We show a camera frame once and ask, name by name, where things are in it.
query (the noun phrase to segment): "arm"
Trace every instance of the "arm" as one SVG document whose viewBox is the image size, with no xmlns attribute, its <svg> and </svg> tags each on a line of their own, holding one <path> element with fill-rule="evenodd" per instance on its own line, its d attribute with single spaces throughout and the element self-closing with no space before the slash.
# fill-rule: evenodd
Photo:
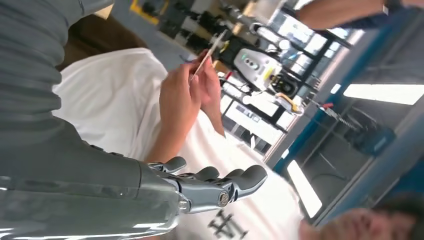
<svg viewBox="0 0 424 240">
<path fill-rule="evenodd" d="M 199 78 L 189 85 L 193 65 L 170 72 L 160 88 L 160 132 L 146 163 L 166 163 L 175 157 L 186 140 L 201 107 Z"/>
<path fill-rule="evenodd" d="M 205 50 L 194 62 L 200 64 L 205 58 Z M 225 137 L 225 130 L 221 116 L 221 83 L 217 72 L 212 65 L 212 59 L 209 58 L 201 68 L 199 74 L 201 109 L 207 115 L 213 128 L 217 133 Z"/>
<path fill-rule="evenodd" d="M 222 120 L 221 111 L 214 111 L 214 113 L 206 113 L 207 117 L 209 118 L 210 122 L 212 123 L 213 128 L 217 133 L 225 137 L 225 130 Z"/>
<path fill-rule="evenodd" d="M 144 162 L 147 164 L 168 162 L 178 154 L 185 139 L 185 134 L 175 134 L 161 129 Z"/>
<path fill-rule="evenodd" d="M 311 29 L 330 29 L 383 13 L 384 0 L 314 0 L 297 12 L 297 19 Z M 424 6 L 424 0 L 403 0 L 405 6 Z"/>
</svg>

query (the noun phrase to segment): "hair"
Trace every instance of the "hair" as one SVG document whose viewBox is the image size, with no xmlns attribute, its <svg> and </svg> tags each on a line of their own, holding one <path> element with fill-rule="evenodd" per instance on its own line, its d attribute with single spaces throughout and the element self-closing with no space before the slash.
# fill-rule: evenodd
<svg viewBox="0 0 424 240">
<path fill-rule="evenodd" d="M 378 203 L 373 209 L 389 213 L 402 213 L 414 217 L 416 223 L 412 228 L 409 239 L 424 239 L 424 194 L 401 194 Z"/>
</svg>

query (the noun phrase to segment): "robotic hand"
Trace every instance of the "robotic hand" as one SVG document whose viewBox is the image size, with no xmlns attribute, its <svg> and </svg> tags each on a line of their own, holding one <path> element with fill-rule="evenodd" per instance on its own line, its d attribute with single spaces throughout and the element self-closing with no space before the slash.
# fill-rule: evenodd
<svg viewBox="0 0 424 240">
<path fill-rule="evenodd" d="M 211 166 L 196 174 L 172 175 L 185 163 L 182 157 L 175 157 L 166 164 L 149 164 L 151 169 L 158 171 L 159 177 L 175 186 L 183 196 L 180 210 L 185 214 L 221 209 L 256 192 L 267 178 L 267 172 L 259 165 L 251 166 L 246 171 L 237 169 L 224 178 L 218 178 L 218 170 Z"/>
<path fill-rule="evenodd" d="M 52 87 L 68 28 L 112 0 L 0 4 L 0 239 L 139 239 L 169 232 L 178 215 L 221 209 L 254 193 L 260 166 L 224 178 L 212 167 L 173 175 L 182 158 L 144 164 L 83 142 L 56 118 Z"/>
</svg>

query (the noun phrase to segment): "hand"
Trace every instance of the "hand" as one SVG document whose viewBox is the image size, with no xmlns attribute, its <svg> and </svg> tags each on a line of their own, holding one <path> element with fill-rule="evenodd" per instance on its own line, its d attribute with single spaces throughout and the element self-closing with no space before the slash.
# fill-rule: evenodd
<svg viewBox="0 0 424 240">
<path fill-rule="evenodd" d="M 185 136 L 192 128 L 201 107 L 199 77 L 189 85 L 194 64 L 181 65 L 170 72 L 160 89 L 159 108 L 161 132 L 167 135 Z"/>
<path fill-rule="evenodd" d="M 194 64 L 198 66 L 205 58 L 208 50 L 204 50 Z M 221 84 L 217 72 L 209 57 L 198 73 L 200 85 L 201 109 L 208 115 L 220 115 L 221 106 Z"/>
</svg>

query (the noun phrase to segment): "ceiling light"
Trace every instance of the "ceiling light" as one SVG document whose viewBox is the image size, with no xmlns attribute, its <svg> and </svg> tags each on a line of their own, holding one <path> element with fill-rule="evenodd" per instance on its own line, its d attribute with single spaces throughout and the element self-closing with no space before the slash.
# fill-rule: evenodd
<svg viewBox="0 0 424 240">
<path fill-rule="evenodd" d="M 424 95 L 424 85 L 413 84 L 351 84 L 346 97 L 414 105 Z"/>
<path fill-rule="evenodd" d="M 334 87 L 331 89 L 331 94 L 336 94 L 339 91 L 340 87 L 340 84 L 334 85 Z"/>
<path fill-rule="evenodd" d="M 299 193 L 300 199 L 302 200 L 307 214 L 310 218 L 315 217 L 315 215 L 323 206 L 320 198 L 315 193 L 311 184 L 308 182 L 307 178 L 295 160 L 293 160 L 288 165 L 287 171 L 291 180 L 293 181 L 294 186 L 296 187 L 297 192 Z"/>
</svg>

